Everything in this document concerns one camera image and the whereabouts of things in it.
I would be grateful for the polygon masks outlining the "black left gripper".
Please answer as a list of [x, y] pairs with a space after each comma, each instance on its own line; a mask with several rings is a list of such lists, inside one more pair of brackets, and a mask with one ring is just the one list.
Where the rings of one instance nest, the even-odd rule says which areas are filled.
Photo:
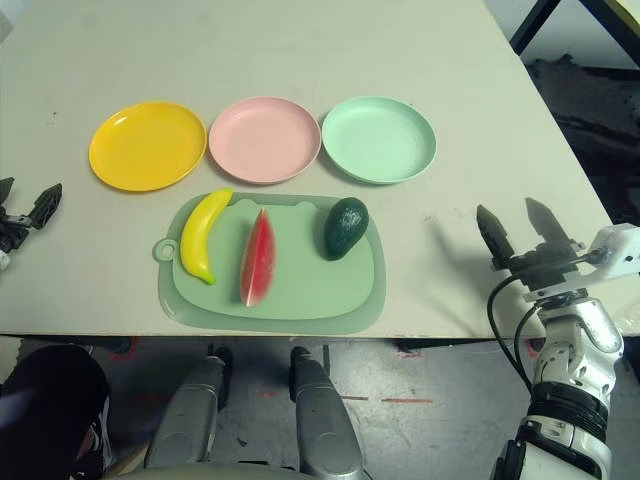
[[[13, 183], [13, 177], [0, 180], [0, 204], [3, 204], [8, 198]], [[29, 235], [30, 228], [42, 229], [56, 212], [62, 198], [62, 192], [61, 183], [44, 190], [34, 202], [34, 207], [28, 216], [12, 216], [2, 213], [1, 250], [18, 249]]]

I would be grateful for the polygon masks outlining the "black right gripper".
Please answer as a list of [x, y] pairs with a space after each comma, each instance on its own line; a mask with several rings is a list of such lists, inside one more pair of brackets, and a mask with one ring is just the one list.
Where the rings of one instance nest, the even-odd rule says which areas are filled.
[[528, 219], [536, 233], [544, 240], [534, 250], [516, 255], [499, 219], [483, 205], [476, 209], [476, 222], [482, 239], [492, 254], [496, 271], [509, 272], [491, 292], [491, 300], [510, 283], [519, 280], [530, 291], [550, 288], [564, 281], [566, 273], [576, 271], [588, 256], [578, 256], [583, 244], [563, 240], [563, 228], [553, 212], [531, 197], [525, 199]]

